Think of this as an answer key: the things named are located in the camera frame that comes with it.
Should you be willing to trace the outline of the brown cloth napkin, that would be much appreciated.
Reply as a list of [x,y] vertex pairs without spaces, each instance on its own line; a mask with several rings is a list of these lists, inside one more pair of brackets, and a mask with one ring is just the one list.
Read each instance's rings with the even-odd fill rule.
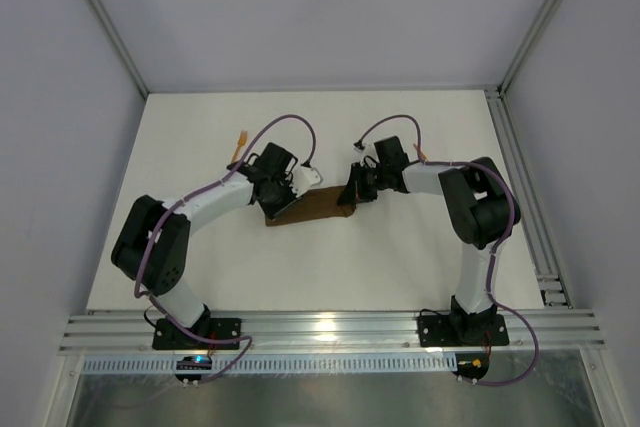
[[266,227],[279,227],[330,218],[347,218],[356,211],[355,204],[339,205],[343,186],[313,189],[274,219],[265,218]]

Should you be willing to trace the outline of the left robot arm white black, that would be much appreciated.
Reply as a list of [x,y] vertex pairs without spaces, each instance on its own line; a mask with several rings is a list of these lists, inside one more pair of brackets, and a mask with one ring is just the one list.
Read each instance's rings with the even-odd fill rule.
[[192,341],[212,337],[211,313],[184,278],[190,237],[219,217],[257,203],[268,219],[306,190],[294,175],[309,164],[268,143],[261,154],[227,166],[220,180],[179,200],[136,199],[111,252],[111,263]]

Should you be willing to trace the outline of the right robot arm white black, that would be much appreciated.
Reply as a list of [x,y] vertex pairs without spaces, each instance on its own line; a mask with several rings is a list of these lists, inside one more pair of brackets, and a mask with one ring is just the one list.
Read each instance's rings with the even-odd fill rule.
[[462,242],[460,279],[450,310],[420,311],[416,319],[420,345],[508,345],[504,317],[492,293],[493,274],[502,244],[520,221],[520,210],[493,160],[411,161],[397,137],[376,142],[374,150],[373,157],[364,155],[351,165],[337,204],[373,202],[383,190],[440,195]]

